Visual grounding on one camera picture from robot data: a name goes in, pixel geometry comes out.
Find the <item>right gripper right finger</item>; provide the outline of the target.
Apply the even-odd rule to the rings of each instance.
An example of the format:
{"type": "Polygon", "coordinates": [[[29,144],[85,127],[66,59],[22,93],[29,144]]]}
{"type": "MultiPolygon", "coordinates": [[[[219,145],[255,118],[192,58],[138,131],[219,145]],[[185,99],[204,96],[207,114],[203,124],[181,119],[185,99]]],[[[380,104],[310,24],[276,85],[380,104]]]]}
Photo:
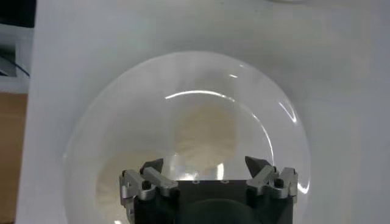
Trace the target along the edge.
{"type": "Polygon", "coordinates": [[[281,172],[265,159],[245,156],[251,179],[246,185],[255,191],[256,196],[268,195],[274,199],[291,197],[297,200],[298,173],[294,168],[285,167],[281,172]]]}

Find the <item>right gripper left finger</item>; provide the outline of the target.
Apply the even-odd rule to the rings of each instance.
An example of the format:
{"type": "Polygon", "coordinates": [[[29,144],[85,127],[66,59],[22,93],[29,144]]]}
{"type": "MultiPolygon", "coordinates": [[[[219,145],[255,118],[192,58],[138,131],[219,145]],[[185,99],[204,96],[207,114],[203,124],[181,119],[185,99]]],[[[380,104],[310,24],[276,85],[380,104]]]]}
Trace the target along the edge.
{"type": "Polygon", "coordinates": [[[119,176],[120,204],[127,215],[134,214],[134,201],[152,201],[156,196],[169,199],[179,197],[179,183],[161,174],[163,158],[147,161],[137,172],[123,170],[119,176]]]}

